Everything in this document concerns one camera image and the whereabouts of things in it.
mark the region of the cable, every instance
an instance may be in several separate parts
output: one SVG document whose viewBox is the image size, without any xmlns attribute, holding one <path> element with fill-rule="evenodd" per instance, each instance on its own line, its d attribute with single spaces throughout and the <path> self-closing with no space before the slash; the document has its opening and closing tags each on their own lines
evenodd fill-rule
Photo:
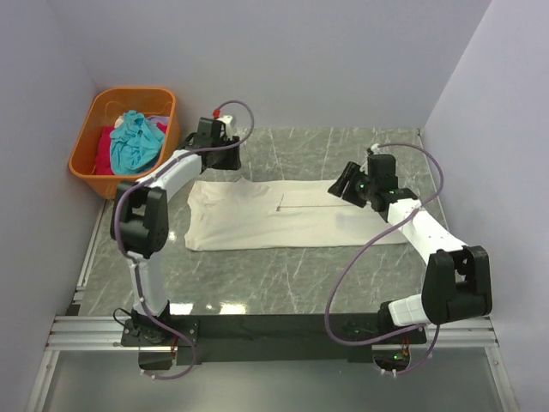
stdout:
<svg viewBox="0 0 549 412">
<path fill-rule="evenodd" d="M 124 312 L 126 315 L 130 316 L 131 317 L 131 313 L 129 313 L 128 311 L 126 311 L 124 308 L 122 307 L 117 307 L 114 312 L 112 312 L 112 318 L 114 319 L 114 321 L 117 323 L 117 324 L 121 324 L 124 328 L 126 327 L 125 323 L 122 322 L 121 320 L 118 320 L 117 318 L 117 311 L 120 311 L 120 312 Z"/>
<path fill-rule="evenodd" d="M 173 165 L 175 165 L 176 163 L 178 163 L 182 159 L 184 159 L 186 157 L 189 157 L 189 156 L 192 156 L 192 155 L 198 155 L 200 153 L 220 152 L 222 150 L 228 150 L 230 148 L 236 148 L 236 147 L 240 146 L 242 143 L 244 143 L 246 140 L 248 140 L 248 138 L 251 136 L 252 131 L 254 130 L 254 126 L 255 126 L 256 121 L 255 121 L 255 118 L 254 118 L 253 111 L 250 109 L 250 107 L 246 103 L 244 103 L 242 100 L 228 100 L 225 103 L 220 104 L 215 110 L 220 111 L 223 107 L 225 107 L 229 104 L 232 104 L 232 103 L 243 106 L 244 109 L 246 109 L 246 111 L 248 112 L 248 114 L 250 114 L 250 128 L 246 131 L 246 134 L 245 134 L 244 138 L 242 138 L 238 142 L 230 144 L 228 146 L 222 146 L 222 147 L 218 147 L 218 148 L 198 148 L 198 149 L 195 149 L 195 150 L 191 150 L 189 152 L 185 152 L 185 153 L 181 154 L 180 156 L 172 159 L 170 162 L 168 162 L 168 164 L 165 167 L 162 168 L 162 170 L 155 177 L 150 177 L 148 179 L 144 179 L 143 181 L 139 182 L 137 185 L 131 186 L 120 197 L 120 199 L 118 200 L 117 207 L 114 211 L 114 237 L 117 241 L 118 249 L 122 252 L 122 254 L 124 255 L 125 258 L 129 259 L 134 264 L 134 277 L 136 279 L 137 297 L 139 298 L 139 301 L 142 304 L 143 311 L 147 314 L 147 317 L 150 319 L 151 322 L 153 322 L 154 324 L 156 324 L 160 328 L 162 328 L 164 330 L 167 330 L 168 332 L 172 333 L 173 335 L 175 335 L 178 338 L 180 338 L 181 340 L 183 340 L 185 343 L 187 343 L 190 346 L 190 348 L 192 350 L 192 361 L 190 362 L 190 365 L 180 373 L 176 373 L 175 375 L 172 375 L 172 376 L 157 376 L 157 375 L 155 375 L 155 374 L 153 374 L 149 371 L 143 372 L 143 373 L 145 373 L 146 375 L 148 375 L 149 377 L 151 377 L 153 379 L 171 380 L 171 379 L 181 378 L 182 376 L 186 375 L 187 373 L 190 372 L 190 370 L 198 362 L 198 351 L 196 349 L 195 344 L 187 336 L 183 335 L 182 333 L 178 332 L 177 330 L 174 330 L 173 328 L 169 327 L 168 325 L 163 324 L 162 322 L 160 322 L 157 318 L 154 317 L 153 313 L 151 312 L 151 310 L 147 306 L 146 298 L 143 295 L 143 288 L 142 288 L 142 283 L 141 283 L 141 275 L 139 273 L 138 261 L 137 261 L 137 259 L 135 259 L 131 255 L 129 255 L 128 252 L 124 249 L 124 243 L 122 241 L 122 234 L 120 233 L 120 215 L 122 214 L 122 207 L 128 201 L 128 197 L 130 197 L 131 193 L 133 193 L 134 191 L 137 191 L 138 189 L 142 188 L 143 186 L 148 185 L 148 184 L 152 183 L 153 181 L 155 181 L 156 179 L 162 177 L 162 175 L 164 173 L 166 173 L 168 170 L 170 170 L 170 168 Z"/>
<path fill-rule="evenodd" d="M 432 195 L 430 195 L 426 200 L 421 202 L 421 206 L 425 206 L 430 201 L 435 199 L 440 194 L 442 189 L 444 188 L 444 173 L 443 173 L 443 169 L 440 167 L 440 164 L 438 163 L 438 161 L 429 152 L 427 152 L 424 148 L 421 148 L 420 146 L 417 146 L 417 145 L 411 144 L 411 143 L 385 143 L 385 144 L 380 144 L 378 147 L 379 148 L 387 148 L 389 146 L 405 146 L 405 147 L 408 147 L 408 148 L 415 148 L 416 150 L 420 151 L 425 156 L 427 156 L 427 158 L 429 158 L 429 160 L 432 162 L 432 164 L 434 165 L 434 167 L 438 171 L 438 176 L 440 178 L 440 182 L 439 182 L 438 188 L 435 190 L 435 192 Z M 326 303 L 326 308 L 324 310 L 324 328 L 326 329 L 326 333 L 328 333 L 328 336 L 333 341 L 339 343 L 340 345 L 351 346 L 351 347 L 372 345 L 373 343 L 384 341 L 385 339 L 388 339 L 390 337 L 398 336 L 402 333 L 407 333 L 409 331 L 416 330 L 416 329 L 419 329 L 421 327 L 424 327 L 424 325 L 422 325 L 422 324 L 412 324 L 412 325 L 410 325 L 406 328 L 395 330 L 393 332 L 390 332 L 390 333 L 387 333 L 385 335 L 381 335 L 381 336 L 378 336 L 378 337 L 374 337 L 372 339 L 366 339 L 364 341 L 353 342 L 353 341 L 343 340 L 343 339 L 339 338 L 338 336 L 336 336 L 334 334 L 334 332 L 331 330 L 330 325 L 329 325 L 329 311 L 330 311 L 330 308 L 331 308 L 332 303 L 334 301 L 335 293 L 337 292 L 338 287 L 341 285 L 341 282 L 343 282 L 343 279 L 345 278 L 346 274 L 353 267 L 353 265 L 356 263 L 356 261 L 359 260 L 360 256 L 366 250 L 368 250 L 370 248 L 370 246 L 374 245 L 381 238 L 383 238 L 383 237 L 387 236 L 388 234 L 394 232 L 399 227 L 402 227 L 402 226 L 406 225 L 408 222 L 410 222 L 418 214 L 418 212 L 419 212 L 419 209 L 415 209 L 414 211 L 412 211 L 412 213 L 406 219 L 404 219 L 403 221 L 397 223 L 396 225 L 384 230 L 383 232 L 381 232 L 377 236 L 374 236 L 372 239 L 370 239 L 368 242 L 366 242 L 366 244 L 360 248 L 360 250 L 357 252 L 357 254 L 353 257 L 353 259 L 351 259 L 349 264 L 346 266 L 346 268 L 341 272 L 339 278 L 335 282 L 334 287 L 332 288 L 332 290 L 329 293 L 328 302 Z M 438 338 L 438 328 L 437 328 L 437 333 L 435 334 L 435 337 L 433 339 L 433 342 L 431 343 L 430 351 L 428 350 L 427 356 L 432 351 L 432 348 L 434 348 L 434 345 L 437 341 L 437 338 Z M 425 361 L 425 360 L 421 360 L 416 365 L 414 365 L 413 369 L 415 369 L 415 367 L 417 367 L 423 361 Z"/>
</svg>

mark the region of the table surface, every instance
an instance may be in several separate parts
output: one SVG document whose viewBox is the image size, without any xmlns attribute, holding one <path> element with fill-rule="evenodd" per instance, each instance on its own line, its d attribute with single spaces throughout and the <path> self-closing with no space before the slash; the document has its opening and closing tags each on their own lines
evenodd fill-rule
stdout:
<svg viewBox="0 0 549 412">
<path fill-rule="evenodd" d="M 423 352 L 412 348 L 412 358 Z M 483 348 L 435 348 L 432 361 L 398 379 L 371 364 L 293 360 L 204 363 L 181 379 L 155 382 L 137 372 L 135 352 L 63 351 L 43 410 L 511 410 L 500 402 L 488 362 Z"/>
<path fill-rule="evenodd" d="M 365 161 L 373 143 L 420 145 L 417 129 L 259 128 L 241 149 L 236 172 L 207 170 L 200 179 L 256 182 L 337 179 L 348 161 Z M 400 184 L 420 197 L 435 190 L 424 155 L 391 148 Z M 330 289 L 358 247 L 278 248 L 253 251 L 189 251 L 184 235 L 190 223 L 186 185 L 169 203 L 170 233 L 162 271 L 172 313 L 319 313 Z M 438 200 L 427 205 L 445 225 Z M 112 202 L 97 233 L 80 315 L 110 315 L 133 299 L 127 263 L 109 236 Z M 409 245 L 375 245 L 341 284 L 332 312 L 376 312 L 386 300 L 420 291 L 425 265 Z"/>
</svg>

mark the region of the black metal base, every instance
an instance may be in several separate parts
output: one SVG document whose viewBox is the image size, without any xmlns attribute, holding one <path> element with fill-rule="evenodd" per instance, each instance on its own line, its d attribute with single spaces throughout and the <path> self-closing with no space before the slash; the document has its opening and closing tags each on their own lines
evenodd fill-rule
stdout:
<svg viewBox="0 0 549 412">
<path fill-rule="evenodd" d="M 410 366 L 410 354 L 403 354 L 402 350 L 378 350 L 373 353 L 373 360 L 380 369 L 386 371 L 403 371 Z"/>
<path fill-rule="evenodd" d="M 151 341 L 151 323 L 142 315 L 126 322 L 122 346 L 170 346 L 172 336 Z M 143 320 L 146 327 L 139 324 Z M 295 315 L 184 315 L 170 316 L 166 323 L 191 338 L 200 352 L 200 362 L 229 361 L 312 361 L 344 359 L 353 363 L 371 363 L 371 346 L 349 348 L 332 341 L 324 329 L 322 314 Z M 342 339 L 361 341 L 380 336 L 377 313 L 333 314 L 332 331 Z M 425 332 L 414 330 L 379 344 L 426 342 Z M 177 364 L 188 365 L 191 350 L 179 341 Z M 155 364 L 148 352 L 148 364 Z M 159 354 L 165 359 L 166 353 Z"/>
</svg>

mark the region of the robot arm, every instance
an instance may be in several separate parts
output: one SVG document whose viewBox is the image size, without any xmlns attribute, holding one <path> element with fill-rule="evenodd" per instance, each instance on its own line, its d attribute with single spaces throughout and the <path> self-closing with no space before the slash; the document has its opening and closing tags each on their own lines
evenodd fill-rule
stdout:
<svg viewBox="0 0 549 412">
<path fill-rule="evenodd" d="M 398 187 L 396 160 L 391 154 L 368 155 L 363 172 L 349 162 L 329 193 L 363 208 L 366 204 L 396 225 L 415 210 L 415 217 L 399 227 L 427 264 L 421 294 L 385 302 L 378 313 L 381 329 L 410 324 L 445 324 L 483 316 L 492 310 L 488 254 L 469 247 L 442 227 L 407 188 Z M 463 276 L 456 282 L 455 275 Z"/>
<path fill-rule="evenodd" d="M 196 133 L 189 135 L 185 141 L 186 148 L 211 148 L 234 144 L 239 141 L 233 135 L 234 121 L 232 116 L 223 116 L 217 119 L 201 118 Z M 136 182 L 123 181 L 118 185 L 115 206 L 118 206 L 120 197 L 132 186 L 138 185 L 144 179 L 153 179 L 131 193 L 124 203 L 120 216 L 120 230 L 124 248 L 128 252 L 127 258 L 130 267 L 132 287 L 134 291 L 134 310 L 146 316 L 143 310 L 136 277 L 134 273 L 138 266 L 143 295 L 147 296 L 147 304 L 151 313 L 161 318 L 168 310 L 168 299 L 164 289 L 164 280 L 161 276 L 161 249 L 167 241 L 169 200 L 187 183 L 198 177 L 206 168 L 221 170 L 238 170 L 240 158 L 238 147 L 220 152 L 192 154 L 179 159 L 186 149 L 174 151 L 172 157 L 164 164 L 151 172 L 148 176 Z M 111 237 L 115 239 L 114 213 L 112 214 Z"/>
</svg>

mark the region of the clothes pile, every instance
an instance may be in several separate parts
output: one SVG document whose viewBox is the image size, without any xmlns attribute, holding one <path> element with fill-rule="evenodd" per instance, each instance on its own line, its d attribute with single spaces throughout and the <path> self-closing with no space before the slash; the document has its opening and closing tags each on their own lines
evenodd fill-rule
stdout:
<svg viewBox="0 0 549 412">
<path fill-rule="evenodd" d="M 95 174 L 131 175 L 146 172 L 160 157 L 169 117 L 149 116 L 135 110 L 120 116 L 101 132 Z"/>
</svg>

